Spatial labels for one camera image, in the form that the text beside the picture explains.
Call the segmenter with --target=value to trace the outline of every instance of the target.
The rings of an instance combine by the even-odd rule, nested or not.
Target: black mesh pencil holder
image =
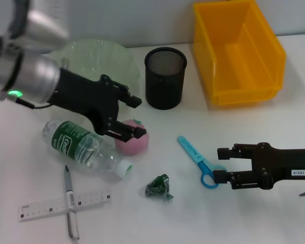
[[[161,47],[147,54],[146,99],[154,108],[167,110],[176,107],[182,99],[185,55],[175,48]]]

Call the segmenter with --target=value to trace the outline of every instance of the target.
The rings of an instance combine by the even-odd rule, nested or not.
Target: white bottle cap
[[[129,160],[122,159],[118,167],[116,168],[115,174],[120,177],[124,178],[129,174],[132,170],[132,163]]]

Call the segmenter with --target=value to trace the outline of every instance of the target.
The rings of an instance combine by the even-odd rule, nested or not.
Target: blue scissors
[[[191,145],[191,143],[189,143],[189,141],[184,137],[184,136],[179,136],[178,137],[178,142],[180,143],[180,145],[183,147],[183,149],[188,153],[188,155],[190,156],[190,158],[198,165],[198,167],[201,169],[202,171],[202,175],[201,175],[201,183],[209,188],[209,189],[215,189],[218,187],[219,184],[215,184],[215,185],[208,185],[205,181],[204,181],[204,177],[209,175],[212,179],[214,179],[214,174],[213,171],[215,169],[220,169],[220,170],[226,170],[227,169],[218,164],[212,164],[211,162],[209,162],[203,155],[201,155],[197,149],[194,148],[193,145]]]

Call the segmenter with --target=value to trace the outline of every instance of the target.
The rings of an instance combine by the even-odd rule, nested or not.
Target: pink ball
[[[142,122],[135,119],[126,120],[123,121],[123,123],[134,127],[144,128]],[[127,156],[132,156],[144,151],[148,147],[148,142],[149,136],[148,133],[146,133],[141,138],[132,138],[128,142],[123,142],[116,139],[115,147],[119,153]]]

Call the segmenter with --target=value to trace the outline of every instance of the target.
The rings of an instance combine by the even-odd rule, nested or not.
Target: silver pen
[[[75,242],[77,242],[77,240],[80,239],[80,237],[79,237],[76,213],[72,211],[75,208],[75,200],[73,197],[71,176],[70,176],[70,172],[69,172],[67,165],[66,165],[65,171],[64,171],[64,179],[65,179],[65,186],[66,186],[67,206],[68,206],[68,210],[70,211],[67,213],[68,232],[69,232],[69,237],[75,243]]]

